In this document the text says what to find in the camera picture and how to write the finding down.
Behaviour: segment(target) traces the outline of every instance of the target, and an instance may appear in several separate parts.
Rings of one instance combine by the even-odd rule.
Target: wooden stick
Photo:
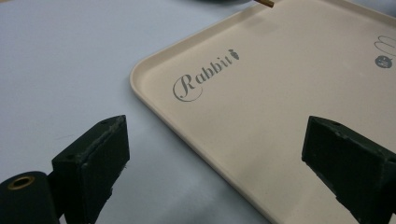
[[[261,3],[261,4],[263,4],[265,6],[268,6],[268,7],[274,7],[274,2],[270,1],[270,0],[254,0],[254,1],[256,1],[258,3]]]

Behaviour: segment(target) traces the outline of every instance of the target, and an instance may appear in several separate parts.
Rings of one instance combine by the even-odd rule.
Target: beige plastic tray
[[[301,161],[306,123],[396,150],[395,26],[344,1],[255,5],[148,57],[131,85],[273,223],[357,223]]]

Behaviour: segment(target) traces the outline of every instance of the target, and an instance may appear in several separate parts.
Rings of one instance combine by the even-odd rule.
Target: white table
[[[372,7],[372,1],[361,2]],[[129,84],[143,58],[252,4],[1,3],[0,182],[27,171],[48,174],[51,159],[93,124],[124,114],[131,160],[97,223],[267,223]],[[396,16],[393,0],[375,6]]]

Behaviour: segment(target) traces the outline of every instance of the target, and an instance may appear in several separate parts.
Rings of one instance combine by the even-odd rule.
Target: hole
[[[8,189],[23,189],[29,185],[31,185],[35,181],[35,177],[28,175],[15,179],[8,185]]]

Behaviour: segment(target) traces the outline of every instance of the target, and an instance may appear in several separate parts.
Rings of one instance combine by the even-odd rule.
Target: brass insert
[[[270,1],[270,0],[254,0],[254,1],[256,1],[258,3],[261,3],[261,4],[263,4],[265,6],[268,6],[268,7],[274,7],[274,2]]]
[[[8,189],[16,190],[16,189],[23,189],[29,185],[31,185],[35,181],[35,177],[31,175],[21,176],[14,181],[12,181],[8,185]]]

